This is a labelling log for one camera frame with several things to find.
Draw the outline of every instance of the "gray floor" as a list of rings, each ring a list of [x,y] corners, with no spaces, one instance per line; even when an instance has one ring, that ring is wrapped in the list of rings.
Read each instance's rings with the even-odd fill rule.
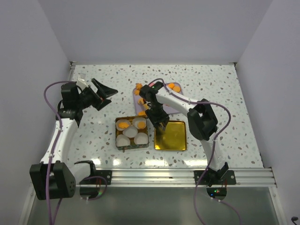
[[[193,208],[193,188],[108,188],[103,198],[88,204],[76,194],[64,199],[56,225],[193,225],[200,224]],[[198,208],[208,225],[238,225],[227,206],[198,191]],[[230,187],[225,201],[240,213],[243,225],[277,225],[268,188]],[[56,200],[52,201],[52,211]],[[47,225],[46,201],[35,200],[29,225]]]

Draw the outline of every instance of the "white table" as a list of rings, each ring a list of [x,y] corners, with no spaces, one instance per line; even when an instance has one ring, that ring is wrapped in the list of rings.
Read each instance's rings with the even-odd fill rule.
[[[185,96],[205,98],[230,110],[232,122],[219,138],[229,167],[263,168],[234,65],[76,65],[73,80],[80,73],[86,74],[88,82],[96,78],[119,93],[99,112],[94,108],[84,110],[71,144],[68,166],[78,160],[93,160],[98,168],[205,168],[207,159],[203,148],[190,134],[188,120],[182,114],[171,115],[170,120],[183,120],[187,125],[184,152],[155,150],[154,128],[150,122],[148,148],[120,151],[115,146],[115,118],[135,115],[132,96],[135,83],[144,85],[163,78],[166,82],[179,82]],[[221,128],[228,116],[219,107],[213,109]]]

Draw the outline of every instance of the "black mounting bracket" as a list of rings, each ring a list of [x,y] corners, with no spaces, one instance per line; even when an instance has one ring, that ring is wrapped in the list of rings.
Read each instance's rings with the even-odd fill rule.
[[[195,184],[197,184],[200,176],[204,170],[195,170],[194,171],[194,179],[195,179]],[[215,171],[210,169],[206,172],[204,177],[201,179],[199,185],[207,185],[211,187],[212,185],[223,185],[226,183],[227,185],[235,185],[236,184],[236,179],[234,175],[233,170],[227,170],[224,175],[220,178],[217,178],[215,176]]]
[[[106,182],[107,185],[111,185],[112,182],[112,176],[113,176],[113,172],[111,170],[96,170],[94,172],[94,175],[92,176],[100,176],[103,177]],[[90,179],[90,180],[82,180],[79,184],[96,184],[97,179]]]

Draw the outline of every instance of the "muffin tin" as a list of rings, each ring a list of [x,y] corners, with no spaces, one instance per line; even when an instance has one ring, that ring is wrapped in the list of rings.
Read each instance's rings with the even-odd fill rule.
[[[120,128],[127,123],[127,128]],[[149,146],[147,120],[145,116],[119,117],[115,121],[116,147],[118,150],[147,148]]]

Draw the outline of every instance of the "terrazzo surface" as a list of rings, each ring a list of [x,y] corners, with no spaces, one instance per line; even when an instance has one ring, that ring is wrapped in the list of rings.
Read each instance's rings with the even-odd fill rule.
[[[87,82],[96,78],[115,88],[118,94],[101,111],[84,110],[84,115],[69,151],[67,165],[78,160],[93,160],[99,168],[205,168],[207,158],[200,141],[188,131],[183,114],[170,115],[170,120],[182,120],[187,125],[187,150],[158,151],[154,149],[154,128],[148,120],[150,145],[146,149],[117,150],[115,125],[117,117],[134,116],[132,89],[135,83],[148,84],[156,78],[166,83],[181,84],[185,96],[207,99],[225,105],[232,114],[232,122],[219,136],[220,148],[231,168],[262,168],[240,84],[233,65],[76,65],[73,80],[85,74]],[[228,120],[226,112],[214,107],[221,128]]]

